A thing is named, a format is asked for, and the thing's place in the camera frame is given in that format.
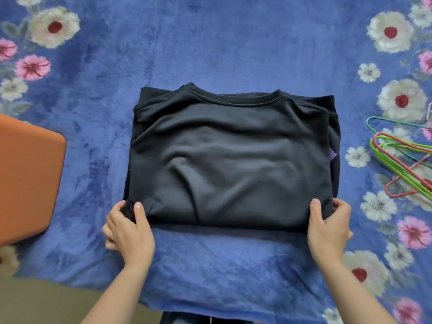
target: hand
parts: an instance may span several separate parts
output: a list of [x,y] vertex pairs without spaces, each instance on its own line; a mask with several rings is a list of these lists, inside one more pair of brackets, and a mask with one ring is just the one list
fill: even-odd
[[124,267],[139,267],[148,270],[153,261],[155,239],[147,221],[143,205],[137,202],[133,207],[136,224],[124,217],[120,209],[125,201],[114,205],[107,216],[102,232],[107,237],[107,249],[119,250]]
[[328,264],[342,262],[345,246],[354,235],[349,230],[350,205],[336,198],[333,204],[335,212],[323,220],[320,201],[313,199],[310,203],[308,245],[314,261],[321,269]]

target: forearm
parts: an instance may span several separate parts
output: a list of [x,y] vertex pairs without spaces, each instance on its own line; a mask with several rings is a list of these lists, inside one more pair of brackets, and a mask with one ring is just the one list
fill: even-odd
[[331,264],[321,271],[345,324],[396,324],[343,263]]
[[81,324],[129,324],[147,277],[147,270],[124,268]]

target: floor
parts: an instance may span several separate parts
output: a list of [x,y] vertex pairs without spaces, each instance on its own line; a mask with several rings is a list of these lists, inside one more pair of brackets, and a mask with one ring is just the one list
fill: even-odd
[[[1,324],[79,324],[100,293],[46,281],[0,278]],[[157,324],[161,313],[138,305],[133,324]]]

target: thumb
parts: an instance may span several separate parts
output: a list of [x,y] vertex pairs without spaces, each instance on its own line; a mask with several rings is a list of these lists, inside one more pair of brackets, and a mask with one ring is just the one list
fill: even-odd
[[135,221],[137,222],[138,229],[143,227],[143,225],[149,224],[143,204],[141,202],[135,203],[135,205],[133,206],[133,213],[135,214]]
[[317,221],[318,223],[324,222],[321,215],[321,202],[318,199],[312,199],[310,206],[310,218],[309,220]]

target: floral blanket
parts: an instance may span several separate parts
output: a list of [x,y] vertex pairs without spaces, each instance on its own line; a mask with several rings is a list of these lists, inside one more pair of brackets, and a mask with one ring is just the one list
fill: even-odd
[[[432,202],[406,194],[401,180],[388,192],[405,196],[387,195],[392,174],[370,151],[365,125],[370,116],[425,124],[373,123],[432,141],[432,0],[0,0],[0,21],[0,112],[68,145],[49,229],[0,248],[1,275],[111,283],[122,260],[105,250],[100,228],[122,197],[141,87],[280,88],[335,95],[339,197],[353,208],[343,261],[399,323],[432,322]],[[432,183],[431,168],[414,171]],[[303,235],[186,226],[154,234],[140,298],[152,308],[342,323]]]

